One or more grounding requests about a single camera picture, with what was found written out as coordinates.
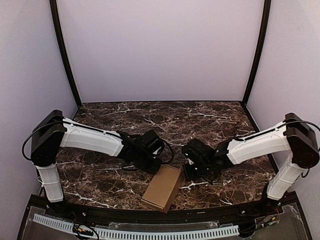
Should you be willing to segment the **brown cardboard box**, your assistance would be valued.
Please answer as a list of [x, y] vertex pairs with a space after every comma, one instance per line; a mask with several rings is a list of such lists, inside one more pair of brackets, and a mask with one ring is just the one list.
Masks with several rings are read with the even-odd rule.
[[182, 170], [162, 165], [144, 192], [141, 202], [167, 214], [184, 179]]

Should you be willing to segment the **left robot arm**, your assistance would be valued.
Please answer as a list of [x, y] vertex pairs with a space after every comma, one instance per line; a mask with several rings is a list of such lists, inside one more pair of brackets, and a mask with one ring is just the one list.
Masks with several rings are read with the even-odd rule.
[[56, 157], [61, 148], [93, 151], [124, 160], [145, 173], [154, 175], [160, 169], [159, 155], [165, 141], [154, 130], [143, 135], [131, 135], [123, 131], [109, 131], [80, 124], [63, 116], [62, 111], [53, 110], [26, 138], [21, 151], [31, 142], [30, 156], [25, 159], [36, 167], [51, 203], [65, 198], [60, 182]]

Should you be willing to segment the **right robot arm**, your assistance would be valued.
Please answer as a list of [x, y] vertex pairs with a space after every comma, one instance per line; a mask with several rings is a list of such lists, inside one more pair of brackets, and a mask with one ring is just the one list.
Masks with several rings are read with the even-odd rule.
[[285, 115], [282, 122], [252, 135], [220, 142], [212, 148], [199, 139], [192, 139], [182, 147], [182, 154], [189, 160], [183, 166], [187, 180], [205, 176], [216, 177], [224, 169], [245, 161], [273, 154], [288, 152], [288, 157], [276, 176], [265, 188], [265, 198], [279, 201], [304, 170], [315, 167], [320, 161], [316, 125], [300, 119], [294, 113]]

